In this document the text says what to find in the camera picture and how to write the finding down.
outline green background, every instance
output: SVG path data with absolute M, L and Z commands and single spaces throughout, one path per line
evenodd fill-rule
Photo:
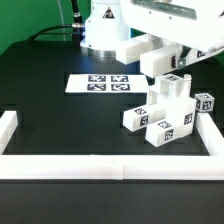
M 90 0 L 77 0 L 85 20 L 90 14 Z M 73 22 L 70 0 L 0 0 L 0 54 L 13 42 L 26 40 L 41 29 L 62 24 L 60 7 L 65 24 Z M 70 36 L 41 36 L 38 40 L 71 40 Z M 216 56 L 224 65 L 224 53 Z

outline black mat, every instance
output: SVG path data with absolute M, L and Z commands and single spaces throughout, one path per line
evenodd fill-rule
M 12 45 L 0 57 L 0 111 L 16 110 L 19 126 L 5 154 L 207 155 L 196 130 L 155 148 L 145 141 L 146 129 L 124 128 L 123 112 L 145 104 L 146 94 L 65 94 L 71 73 L 139 74 L 139 64 L 87 56 L 70 42 Z M 216 98 L 211 116 L 221 130 L 223 68 L 212 59 L 174 72 L 185 73 L 193 78 L 192 95 Z

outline white block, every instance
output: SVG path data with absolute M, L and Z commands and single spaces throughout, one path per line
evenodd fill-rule
M 158 93 L 167 93 L 169 91 L 169 83 L 163 81 L 163 76 L 155 78 L 155 88 Z
M 173 74 L 168 74 L 162 76 L 161 82 L 168 84 L 170 98 L 180 97 L 183 89 L 183 78 Z
M 213 111 L 215 98 L 208 93 L 195 94 L 196 109 L 199 112 Z
M 0 118 L 0 154 L 2 154 L 18 125 L 16 111 L 5 111 Z
M 140 55 L 153 50 L 148 34 L 121 42 L 116 49 L 116 60 L 130 64 L 140 60 Z
M 145 139 L 155 147 L 164 145 L 180 137 L 181 126 L 168 119 L 147 126 Z
M 224 139 L 208 113 L 198 113 L 196 127 L 211 156 L 224 156 Z
M 148 124 L 164 119 L 165 107 L 161 104 L 143 105 L 124 112 L 123 125 L 130 131 L 136 131 Z
M 180 125 L 193 123 L 196 100 L 191 97 L 177 97 L 168 102 L 166 117 Z
M 146 96 L 146 104 L 153 105 L 157 103 L 157 93 L 150 86 Z
M 176 51 L 175 45 L 172 45 L 142 54 L 140 56 L 141 73 L 150 78 L 155 78 L 175 70 L 175 68 L 172 68 L 171 62 L 177 53 Z

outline white foam barrier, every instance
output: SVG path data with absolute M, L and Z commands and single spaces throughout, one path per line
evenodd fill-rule
M 196 128 L 211 156 L 224 156 L 224 139 L 208 113 L 198 113 Z
M 2 154 L 18 125 L 16 111 L 5 111 L 0 118 L 0 154 Z

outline black and white pattern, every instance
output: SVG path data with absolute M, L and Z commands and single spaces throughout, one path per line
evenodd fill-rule
M 206 102 L 203 102 L 202 110 L 210 110 L 211 107 L 212 107 L 212 102 L 211 101 L 206 101 Z
M 200 110 L 200 107 L 201 107 L 201 102 L 197 99 L 196 108 Z
M 176 80 L 179 80 L 180 78 L 171 75 L 171 76 L 166 77 L 166 79 L 168 79 L 168 80 L 170 80 L 170 81 L 176 81 Z
M 193 114 L 188 114 L 185 116 L 184 125 L 190 124 L 193 120 Z
M 113 75 L 111 76 L 111 82 L 129 82 L 127 75 Z
M 158 125 L 159 125 L 161 128 L 163 128 L 163 129 L 167 129 L 167 128 L 172 127 L 172 125 L 169 124 L 169 123 L 166 122 L 166 121 L 160 122 L 160 123 L 158 123 Z
M 105 75 L 90 75 L 88 78 L 89 82 L 106 82 Z
M 112 91 L 130 91 L 129 84 L 111 84 Z
M 147 125 L 149 123 L 149 116 L 144 116 L 144 117 L 141 117 L 141 122 L 140 122 L 140 126 L 144 126 L 144 125 Z
M 165 141 L 168 141 L 173 138 L 173 129 L 165 133 Z
M 198 53 L 197 53 L 197 58 L 201 58 L 201 57 L 203 57 L 203 56 L 205 56 L 206 55 L 206 53 L 204 53 L 204 52 L 202 52 L 202 51 L 198 51 Z
M 209 99 L 210 98 L 210 96 L 209 95 L 207 95 L 207 94 L 201 94 L 201 95 L 199 95 L 200 96 L 200 98 L 201 99 Z
M 146 114 L 147 112 L 145 110 L 143 110 L 142 108 L 138 108 L 136 110 L 134 110 L 135 113 L 137 113 L 138 115 L 142 115 L 142 114 Z
M 106 84 L 88 84 L 88 91 L 106 91 Z
M 147 93 L 145 75 L 74 74 L 70 75 L 66 93 Z

